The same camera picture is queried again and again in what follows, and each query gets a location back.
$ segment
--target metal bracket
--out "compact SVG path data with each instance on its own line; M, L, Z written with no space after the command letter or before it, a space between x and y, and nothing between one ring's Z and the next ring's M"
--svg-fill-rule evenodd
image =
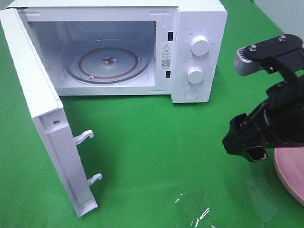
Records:
M74 137L74 142L76 145L82 143L87 137L93 138L94 134L92 130L83 132L81 135Z
M96 180L101 180L102 179L101 173L95 174L93 177L87 180L88 185L92 185L95 183Z

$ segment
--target microwave door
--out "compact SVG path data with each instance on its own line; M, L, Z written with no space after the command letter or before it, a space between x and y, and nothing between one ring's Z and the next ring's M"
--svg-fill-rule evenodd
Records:
M0 11L0 20L31 118L80 217L97 207L90 185L101 174L87 180L76 147L86 137L92 138L93 132L73 137L63 105L17 10Z

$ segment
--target qr code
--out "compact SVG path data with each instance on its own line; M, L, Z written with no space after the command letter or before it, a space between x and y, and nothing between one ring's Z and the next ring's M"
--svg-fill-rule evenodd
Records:
M170 68L170 65L171 65L171 59L162 59L161 61L162 68Z

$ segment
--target green surface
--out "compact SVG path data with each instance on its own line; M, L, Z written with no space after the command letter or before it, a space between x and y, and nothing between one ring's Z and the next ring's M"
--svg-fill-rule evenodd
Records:
M170 96L61 97L99 207L77 218L32 123L0 32L0 227L300 228L304 208L284 189L270 159L227 155L221 140L232 117L251 112L281 80L241 77L235 52L280 35L250 1L223 0L228 20L210 101L173 104Z

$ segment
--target clear plastic sheet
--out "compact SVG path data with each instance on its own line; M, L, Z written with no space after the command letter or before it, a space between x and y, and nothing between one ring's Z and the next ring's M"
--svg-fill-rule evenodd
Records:
M270 222L278 213L278 208L270 184L263 177L255 177L248 178L246 185L255 213L262 221L260 227L271 227Z
M175 201L180 228L215 228L202 190L180 193Z

